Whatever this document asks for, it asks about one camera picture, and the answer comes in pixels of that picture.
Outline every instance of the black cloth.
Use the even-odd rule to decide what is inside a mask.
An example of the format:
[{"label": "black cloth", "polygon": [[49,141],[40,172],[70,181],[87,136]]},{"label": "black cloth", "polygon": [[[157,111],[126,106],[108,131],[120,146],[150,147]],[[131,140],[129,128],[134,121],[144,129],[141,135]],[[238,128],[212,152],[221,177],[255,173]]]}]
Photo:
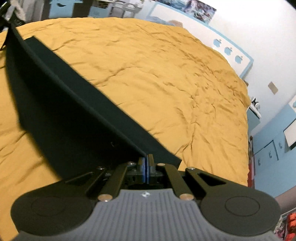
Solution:
[{"label": "black cloth", "polygon": [[54,170],[69,178],[153,154],[181,160],[36,38],[8,30],[6,71],[21,126]]}]

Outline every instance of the wall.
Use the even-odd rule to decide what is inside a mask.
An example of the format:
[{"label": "wall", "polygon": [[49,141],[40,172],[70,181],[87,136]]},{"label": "wall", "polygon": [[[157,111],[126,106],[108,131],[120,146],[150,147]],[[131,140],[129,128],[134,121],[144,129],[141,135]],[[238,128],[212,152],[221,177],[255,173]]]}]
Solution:
[{"label": "wall", "polygon": [[[261,123],[251,132],[255,135],[296,94],[296,10],[285,0],[202,2],[217,9],[209,25],[254,59],[245,80],[249,95],[261,105]],[[149,12],[142,11],[137,18]],[[271,81],[279,89],[276,95],[267,86]]]}]

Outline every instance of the white headboard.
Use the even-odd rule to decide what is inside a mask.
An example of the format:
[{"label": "white headboard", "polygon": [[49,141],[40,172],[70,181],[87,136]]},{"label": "white headboard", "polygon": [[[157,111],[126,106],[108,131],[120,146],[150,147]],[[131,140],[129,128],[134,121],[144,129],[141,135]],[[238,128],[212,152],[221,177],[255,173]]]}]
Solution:
[{"label": "white headboard", "polygon": [[147,17],[158,17],[164,21],[176,20],[183,24],[203,44],[221,53],[237,75],[244,79],[254,60],[230,39],[204,22],[165,4],[156,2]]}]

